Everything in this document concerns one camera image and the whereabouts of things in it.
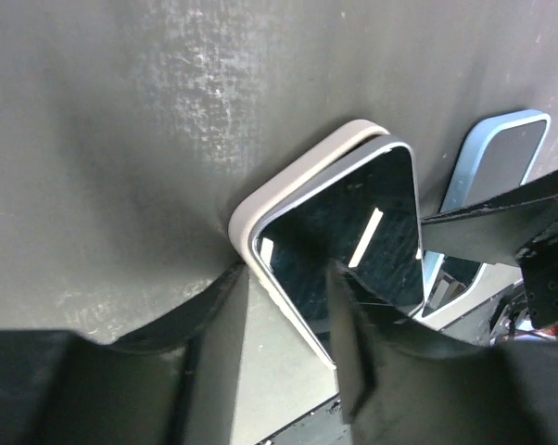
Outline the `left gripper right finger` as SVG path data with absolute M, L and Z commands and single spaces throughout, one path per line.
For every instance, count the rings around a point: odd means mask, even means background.
M 326 283 L 354 443 L 558 444 L 558 341 L 476 346 L 413 320 L 339 263 Z

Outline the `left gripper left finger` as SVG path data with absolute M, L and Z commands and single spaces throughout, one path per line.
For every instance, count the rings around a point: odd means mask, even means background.
M 227 444 L 247 267 L 111 344 L 0 330 L 0 444 Z

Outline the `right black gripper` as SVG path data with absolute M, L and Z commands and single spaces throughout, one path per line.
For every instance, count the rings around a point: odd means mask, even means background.
M 422 219 L 426 250 L 519 265 L 532 325 L 558 324 L 558 170 L 487 201 Z

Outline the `silver edged black phone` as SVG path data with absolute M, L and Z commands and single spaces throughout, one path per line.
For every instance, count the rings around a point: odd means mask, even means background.
M 424 302 L 412 149 L 373 137 L 282 199 L 255 225 L 251 251 L 297 321 L 330 353 L 325 271 L 336 261 L 405 313 Z

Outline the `cream white phone case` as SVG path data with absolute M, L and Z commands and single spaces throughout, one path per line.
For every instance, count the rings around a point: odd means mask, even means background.
M 372 121 L 359 119 L 347 122 L 246 197 L 236 207 L 228 224 L 228 235 L 232 246 L 268 292 L 280 312 L 330 370 L 333 370 L 335 365 L 321 342 L 304 322 L 290 298 L 271 277 L 271 273 L 266 271 L 263 263 L 255 258 L 253 247 L 255 226 L 273 207 L 298 191 L 311 178 L 345 156 L 354 147 L 374 137 L 387 134 L 389 130 Z

